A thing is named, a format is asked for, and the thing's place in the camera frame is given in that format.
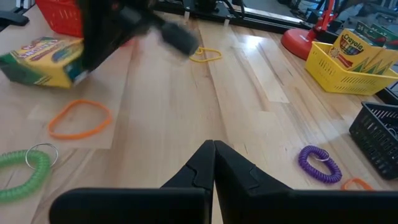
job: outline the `crayon box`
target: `crayon box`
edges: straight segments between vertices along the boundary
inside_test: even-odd
[[[330,48],[329,56],[341,68],[361,72],[381,49],[354,30],[344,29]]]
[[[82,40],[42,37],[0,55],[0,70],[13,82],[71,88],[87,74],[82,53]]]
[[[398,36],[376,24],[370,28],[386,37],[386,42],[383,49],[364,67],[362,72],[383,75],[398,61]]]

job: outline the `orange rubber band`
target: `orange rubber band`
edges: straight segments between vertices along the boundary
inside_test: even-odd
[[[89,104],[89,105],[97,106],[97,107],[101,108],[102,110],[105,110],[106,119],[104,120],[104,122],[102,122],[100,125],[98,125],[94,129],[89,130],[89,131],[84,131],[82,133],[77,133],[77,134],[57,134],[57,133],[55,133],[53,131],[54,130],[54,128],[53,128],[54,125],[56,125],[66,115],[66,113],[68,111],[70,111],[70,109],[72,107],[74,107],[75,105],[78,105],[80,103],[86,103],[86,104]],[[67,140],[76,140],[76,139],[82,139],[82,138],[91,136],[93,134],[96,134],[96,133],[102,131],[111,121],[112,121],[112,116],[111,116],[110,110],[107,109],[107,107],[105,107],[101,103],[97,103],[97,102],[90,101],[90,100],[75,100],[75,101],[69,103],[68,106],[66,106],[61,111],[61,113],[59,113],[53,120],[50,121],[50,123],[48,125],[48,130],[49,130],[50,136],[53,137],[53,138],[67,139]]]
[[[347,182],[345,182],[342,186],[341,189],[342,190],[348,190],[348,186],[351,185],[352,183],[357,183],[360,186],[363,187],[364,190],[374,190],[368,183],[366,183],[365,181],[359,179],[359,178],[352,178],[350,180],[347,180]]]

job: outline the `red lamp base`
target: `red lamp base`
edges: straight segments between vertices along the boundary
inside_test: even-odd
[[[315,33],[312,30],[290,29],[285,32],[281,42],[292,54],[307,60]]]

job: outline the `purple coil keychain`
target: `purple coil keychain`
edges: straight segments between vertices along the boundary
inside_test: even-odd
[[[307,162],[307,159],[311,153],[318,156],[318,159],[316,160],[325,163],[331,172],[330,175],[320,172]],[[333,159],[331,159],[329,153],[327,153],[326,150],[320,149],[316,146],[305,146],[298,155],[298,164],[305,172],[310,174],[310,176],[326,184],[337,183],[343,177],[340,168],[333,161]]]

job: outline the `wooden tabletop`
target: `wooden tabletop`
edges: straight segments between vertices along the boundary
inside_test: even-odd
[[[26,15],[27,26],[0,32],[0,54],[56,35],[37,7]],[[138,46],[121,47],[72,90],[24,86],[0,75],[0,152],[40,142],[60,151],[44,187],[0,205],[0,223],[47,223],[53,200],[77,187],[160,187],[206,139],[228,143],[294,189],[339,189],[352,177],[377,190],[398,188],[376,174],[348,132],[361,102],[378,99],[324,92],[304,70],[305,62],[281,46],[279,34],[194,20],[188,26],[202,46],[220,50],[223,58],[182,60],[152,32]],[[80,98],[106,105],[113,114],[111,125],[82,140],[50,138],[48,122]],[[103,118],[101,111],[81,106],[57,131],[82,131]],[[298,166],[297,154],[309,144],[330,153],[343,172],[340,183],[325,185]],[[31,174],[25,164],[3,169],[0,189],[22,184]],[[221,223],[216,201],[213,223]]]

